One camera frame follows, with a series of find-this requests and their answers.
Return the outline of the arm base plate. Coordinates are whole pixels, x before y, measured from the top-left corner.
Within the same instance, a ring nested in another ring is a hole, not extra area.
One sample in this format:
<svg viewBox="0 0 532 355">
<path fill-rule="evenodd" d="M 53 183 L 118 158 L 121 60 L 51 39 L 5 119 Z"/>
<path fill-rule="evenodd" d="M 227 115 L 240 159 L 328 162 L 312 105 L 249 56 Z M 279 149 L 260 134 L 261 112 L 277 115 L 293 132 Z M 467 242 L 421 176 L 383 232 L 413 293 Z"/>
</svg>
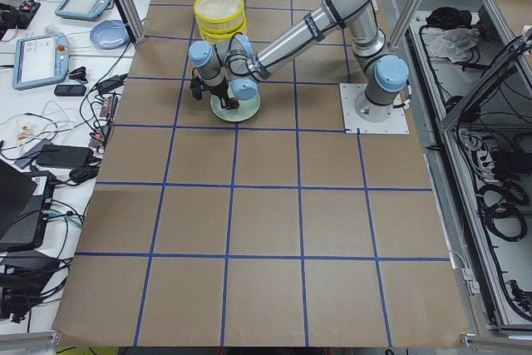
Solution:
<svg viewBox="0 0 532 355">
<path fill-rule="evenodd" d="M 340 83 L 344 131 L 363 135 L 408 135 L 404 107 L 396 95 L 394 103 L 376 106 L 366 98 L 366 84 Z"/>
</svg>

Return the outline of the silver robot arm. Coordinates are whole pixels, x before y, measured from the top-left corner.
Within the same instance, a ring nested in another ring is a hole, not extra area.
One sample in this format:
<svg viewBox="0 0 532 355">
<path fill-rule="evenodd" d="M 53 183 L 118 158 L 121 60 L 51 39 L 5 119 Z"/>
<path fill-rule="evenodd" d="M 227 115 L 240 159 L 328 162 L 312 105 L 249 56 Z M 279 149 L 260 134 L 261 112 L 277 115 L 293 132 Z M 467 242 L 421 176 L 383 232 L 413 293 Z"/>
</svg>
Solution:
<svg viewBox="0 0 532 355">
<path fill-rule="evenodd" d="M 194 42 L 188 50 L 193 65 L 192 96 L 200 100 L 208 92 L 218 100 L 219 109 L 229 111 L 227 121 L 247 120 L 256 114 L 256 108 L 242 117 L 235 112 L 243 102 L 258 98 L 260 82 L 331 33 L 344 29 L 352 35 L 352 52 L 367 79 L 364 92 L 355 101 L 355 111 L 366 121 L 384 122 L 407 84 L 409 69 L 390 53 L 372 0 L 322 0 L 317 9 L 260 52 L 253 52 L 248 36 L 242 33 L 217 45 Z"/>
</svg>

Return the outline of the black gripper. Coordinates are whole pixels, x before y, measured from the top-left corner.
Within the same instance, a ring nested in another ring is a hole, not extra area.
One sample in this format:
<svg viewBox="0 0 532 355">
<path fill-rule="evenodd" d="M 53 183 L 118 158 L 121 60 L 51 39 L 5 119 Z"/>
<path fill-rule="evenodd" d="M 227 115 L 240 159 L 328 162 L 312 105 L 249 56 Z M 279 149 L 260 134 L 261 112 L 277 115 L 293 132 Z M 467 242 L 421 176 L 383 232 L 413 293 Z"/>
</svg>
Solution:
<svg viewBox="0 0 532 355">
<path fill-rule="evenodd" d="M 220 97 L 219 101 L 222 109 L 234 108 L 234 99 L 228 95 L 229 84 L 226 79 L 223 79 L 216 85 L 209 84 L 206 87 L 213 95 Z"/>
</svg>

